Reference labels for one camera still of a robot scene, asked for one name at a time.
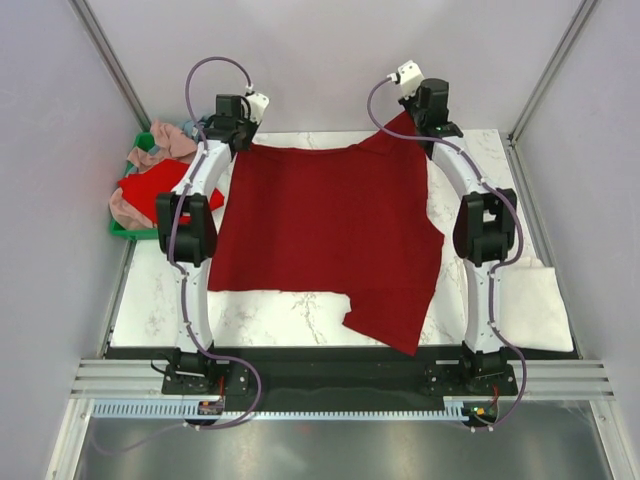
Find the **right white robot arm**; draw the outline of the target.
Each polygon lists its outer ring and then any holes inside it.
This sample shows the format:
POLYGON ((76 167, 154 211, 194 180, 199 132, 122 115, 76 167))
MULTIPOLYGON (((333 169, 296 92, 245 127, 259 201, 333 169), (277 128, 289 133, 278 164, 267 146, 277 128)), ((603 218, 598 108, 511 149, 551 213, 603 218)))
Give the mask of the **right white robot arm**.
POLYGON ((517 195, 490 184, 471 159, 460 128, 449 120, 449 83, 418 74, 397 81, 399 104, 409 114, 430 160, 445 174, 460 204, 452 232, 467 279, 467 328, 457 364, 444 367, 445 392, 515 395, 517 384, 508 349, 495 335, 494 268, 507 260, 517 223, 517 195))

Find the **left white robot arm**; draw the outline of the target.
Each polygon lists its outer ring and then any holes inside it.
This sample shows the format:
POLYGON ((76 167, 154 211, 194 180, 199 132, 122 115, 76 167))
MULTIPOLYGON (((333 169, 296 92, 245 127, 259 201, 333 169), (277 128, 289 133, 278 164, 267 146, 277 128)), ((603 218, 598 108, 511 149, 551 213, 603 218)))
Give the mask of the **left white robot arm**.
POLYGON ((156 197, 159 245, 174 269, 181 320, 176 348, 167 358, 164 394, 213 394, 222 377, 211 357, 208 317, 207 282, 218 240, 209 200, 236 154, 251 146, 269 103, 256 91, 217 95, 214 114, 194 122, 194 160, 170 192, 156 197))

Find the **dark red t shirt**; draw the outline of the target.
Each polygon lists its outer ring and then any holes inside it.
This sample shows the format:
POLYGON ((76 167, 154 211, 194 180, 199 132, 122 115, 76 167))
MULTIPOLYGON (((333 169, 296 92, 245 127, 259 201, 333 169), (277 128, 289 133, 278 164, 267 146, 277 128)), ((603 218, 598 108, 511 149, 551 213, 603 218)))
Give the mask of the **dark red t shirt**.
POLYGON ((239 153, 209 289, 344 294, 347 328, 414 355, 444 237, 427 215, 413 131, 403 113, 343 148, 239 153))

